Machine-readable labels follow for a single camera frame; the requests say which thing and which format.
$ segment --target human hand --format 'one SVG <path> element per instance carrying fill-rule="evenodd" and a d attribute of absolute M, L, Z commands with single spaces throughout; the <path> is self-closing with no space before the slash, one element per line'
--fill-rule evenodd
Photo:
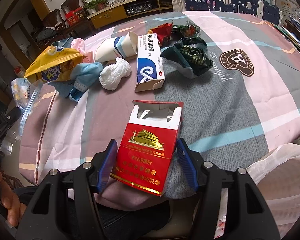
<path fill-rule="evenodd" d="M 0 188 L 1 188 L 1 202 L 3 206 L 8 210 L 8 221 L 16 227 L 20 222 L 23 214 L 26 210 L 26 205 L 20 203 L 20 200 L 9 185 L 2 179 L 0 172 Z"/>

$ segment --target brown logo patch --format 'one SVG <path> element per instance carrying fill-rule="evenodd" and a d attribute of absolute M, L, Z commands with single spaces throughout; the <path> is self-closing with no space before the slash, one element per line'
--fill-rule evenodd
<path fill-rule="evenodd" d="M 220 56 L 221 65 L 226 69 L 239 70 L 243 75 L 251 77 L 254 74 L 254 67 L 248 55 L 242 49 L 234 49 Z"/>

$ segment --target gold building illustration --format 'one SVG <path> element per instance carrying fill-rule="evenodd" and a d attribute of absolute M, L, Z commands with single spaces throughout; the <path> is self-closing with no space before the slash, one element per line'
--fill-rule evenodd
<path fill-rule="evenodd" d="M 163 143 L 160 143 L 159 138 L 153 133 L 150 133 L 143 129 L 142 131 L 138 132 L 137 135 L 136 134 L 137 132 L 134 131 L 133 136 L 130 138 L 129 142 L 164 151 Z"/>

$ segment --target cabinet drawer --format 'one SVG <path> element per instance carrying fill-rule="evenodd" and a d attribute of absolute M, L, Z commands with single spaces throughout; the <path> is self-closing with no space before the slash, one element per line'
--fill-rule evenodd
<path fill-rule="evenodd" d="M 95 28 L 100 28 L 110 23 L 125 19 L 126 17 L 126 11 L 123 5 L 121 5 L 97 14 L 91 18 L 91 21 Z"/>

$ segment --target yellow snack bag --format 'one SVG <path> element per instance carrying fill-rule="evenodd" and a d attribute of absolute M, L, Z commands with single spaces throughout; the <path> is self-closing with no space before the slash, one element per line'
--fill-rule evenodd
<path fill-rule="evenodd" d="M 76 49 L 48 46 L 26 70 L 25 78 L 31 83 L 70 80 L 73 68 L 82 63 L 83 55 Z"/>

